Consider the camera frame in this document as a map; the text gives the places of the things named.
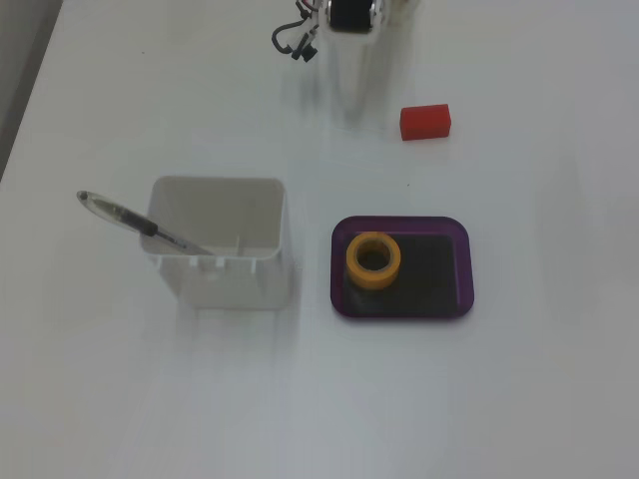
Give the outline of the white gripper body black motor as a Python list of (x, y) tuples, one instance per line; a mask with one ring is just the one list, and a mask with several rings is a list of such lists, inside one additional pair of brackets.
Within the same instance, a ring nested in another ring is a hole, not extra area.
[(367, 46), (380, 36), (386, 17), (383, 0), (323, 1), (320, 28), (331, 40)]

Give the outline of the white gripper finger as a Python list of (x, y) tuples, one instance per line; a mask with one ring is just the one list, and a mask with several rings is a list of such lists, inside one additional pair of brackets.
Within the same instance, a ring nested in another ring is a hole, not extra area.
[(373, 121), (383, 103), (382, 39), (378, 37), (363, 50), (355, 117), (358, 121)]
[(337, 114), (347, 118), (353, 110), (353, 44), (345, 34), (330, 34), (325, 39), (332, 106)]

